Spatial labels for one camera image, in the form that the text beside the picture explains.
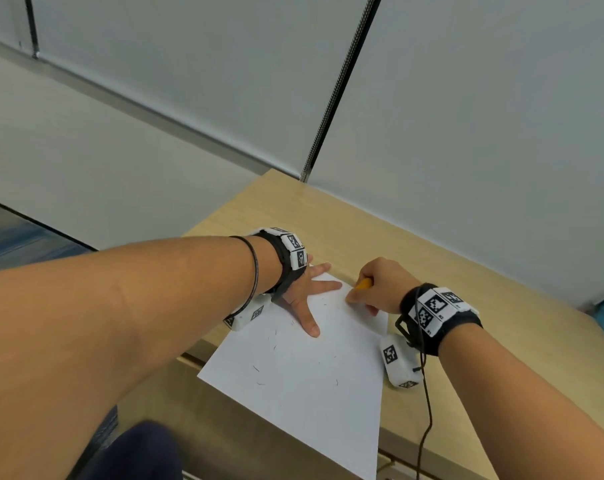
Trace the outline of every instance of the blue carpet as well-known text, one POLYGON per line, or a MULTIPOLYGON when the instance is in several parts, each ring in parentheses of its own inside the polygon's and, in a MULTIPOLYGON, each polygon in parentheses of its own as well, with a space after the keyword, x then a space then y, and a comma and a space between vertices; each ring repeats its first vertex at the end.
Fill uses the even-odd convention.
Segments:
MULTIPOLYGON (((89 248, 0 207, 0 270, 90 252, 89 248)), ((117 425, 115 406, 98 427, 69 478, 74 478, 97 451, 108 445, 117 425)))

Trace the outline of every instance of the wooden tabletop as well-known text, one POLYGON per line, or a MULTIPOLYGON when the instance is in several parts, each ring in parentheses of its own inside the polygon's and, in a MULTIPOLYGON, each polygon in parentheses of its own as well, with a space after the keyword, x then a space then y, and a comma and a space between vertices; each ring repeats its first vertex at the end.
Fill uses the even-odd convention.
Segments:
MULTIPOLYGON (((242 235, 261 226, 297 233, 316 263, 330 261, 331 273, 350 284, 364 263, 384 256, 451 288, 480 311, 490 334, 604 428, 604 332, 589 316, 275 170, 186 235, 242 235)), ((227 333, 221 324, 205 340, 217 347, 227 333)), ((426 471, 497 478, 437 358, 428 359, 426 378, 434 417, 426 471)), ((426 425, 423 388, 398 392, 386 384, 380 448, 410 461, 426 425)))

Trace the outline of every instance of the paper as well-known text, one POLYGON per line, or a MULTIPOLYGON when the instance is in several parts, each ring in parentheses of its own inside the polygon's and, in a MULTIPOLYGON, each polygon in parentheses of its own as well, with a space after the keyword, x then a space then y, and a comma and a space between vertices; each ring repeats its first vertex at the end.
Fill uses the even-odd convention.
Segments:
MULTIPOLYGON (((318 280, 334 279, 323 274, 318 280)), ((388 316, 344 298, 351 287, 311 296, 320 337, 273 304, 232 331, 199 376, 364 480, 376 477, 388 316)))

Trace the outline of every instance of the person's left hand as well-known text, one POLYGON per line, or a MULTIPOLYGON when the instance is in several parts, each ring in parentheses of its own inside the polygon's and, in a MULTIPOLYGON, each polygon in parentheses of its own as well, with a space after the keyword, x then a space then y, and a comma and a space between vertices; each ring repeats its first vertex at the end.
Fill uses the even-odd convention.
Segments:
POLYGON ((308 255, 308 265, 305 273, 291 284, 282 298, 291 305, 293 311, 298 316, 302 328, 311 335, 311 337, 320 336, 320 327, 315 323, 315 319, 308 309, 306 299, 313 294, 326 293, 327 291, 339 290, 342 283, 339 281, 313 281, 313 278, 326 273, 331 268, 331 263, 318 264, 311 266, 313 255, 308 255))

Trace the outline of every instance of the person's right hand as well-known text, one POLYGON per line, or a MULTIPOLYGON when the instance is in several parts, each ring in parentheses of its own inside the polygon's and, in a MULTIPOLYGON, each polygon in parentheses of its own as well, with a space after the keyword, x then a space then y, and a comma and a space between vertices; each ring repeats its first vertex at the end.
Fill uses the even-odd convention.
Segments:
POLYGON ((400 266, 400 263, 386 258, 377 258, 366 263, 360 271, 358 284, 364 278, 370 278, 373 286, 362 290, 352 289, 346 301, 364 303, 373 316, 380 310, 399 314, 400 302, 404 295, 421 285, 421 282, 400 266))

